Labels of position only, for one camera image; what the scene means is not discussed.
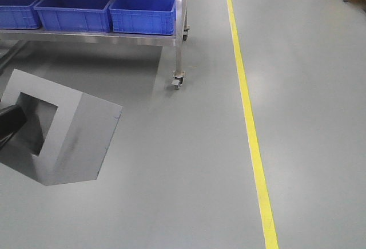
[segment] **blue storage bin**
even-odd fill
[[[112,0],[41,0],[34,9],[46,30],[110,32]]]
[[[116,33],[174,34],[176,0],[115,0],[109,7]]]
[[[37,29],[41,26],[34,5],[38,0],[0,0],[0,29]]]

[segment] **gray epoxy floor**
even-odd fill
[[[233,0],[280,248],[365,248],[365,0]]]
[[[366,241],[362,0],[233,0],[280,248]],[[13,68],[122,104],[96,181],[0,164],[1,248],[264,248],[226,0],[190,0],[174,53],[30,42]]]
[[[264,248],[228,19],[226,0],[191,0],[179,92],[168,48],[29,42],[11,60],[1,92],[17,68],[124,112],[96,181],[0,164],[2,249]]]

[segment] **caster wheel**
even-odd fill
[[[183,85],[183,77],[176,77],[173,80],[172,85],[174,86],[175,90],[179,90]]]

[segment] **metal frame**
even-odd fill
[[[187,0],[176,0],[176,32],[174,35],[144,35],[123,33],[76,33],[37,30],[0,30],[0,39],[26,41],[65,41],[81,43],[109,43],[147,46],[170,46],[176,49],[176,70],[173,85],[179,89],[185,72],[182,67],[182,43],[188,36]]]

